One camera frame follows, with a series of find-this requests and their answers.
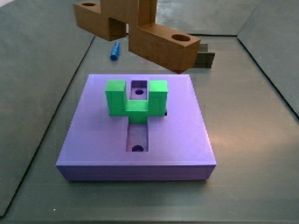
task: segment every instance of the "brown wooden block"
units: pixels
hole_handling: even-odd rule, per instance
[[[194,65],[201,40],[163,25],[149,24],[130,30],[129,50],[141,57],[183,73]]]
[[[155,22],[157,0],[102,0],[103,15],[134,26]]]
[[[79,27],[106,40],[126,36],[129,49],[178,74],[193,67],[201,39],[155,23],[157,0],[102,0],[75,4]]]
[[[101,3],[75,3],[78,26],[103,39],[113,41],[127,36],[127,25],[102,15]]]

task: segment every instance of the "gray wall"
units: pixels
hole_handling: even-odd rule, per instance
[[[75,2],[18,0],[0,9],[0,216],[94,39],[77,27]]]
[[[299,115],[298,12],[298,0],[265,0],[238,38]]]
[[[159,0],[157,22],[191,34],[235,35],[262,0]]]

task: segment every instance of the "purple block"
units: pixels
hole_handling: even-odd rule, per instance
[[[167,116],[150,117],[149,149],[127,150],[127,117],[109,116],[109,80],[167,81]],[[217,166],[190,75],[93,74],[56,164],[67,180],[207,179]]]

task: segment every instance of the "gray floor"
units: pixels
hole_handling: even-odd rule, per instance
[[[89,74],[169,74],[97,38],[4,221],[299,221],[299,125],[237,38],[191,69],[218,167],[207,182],[70,183],[55,168]]]

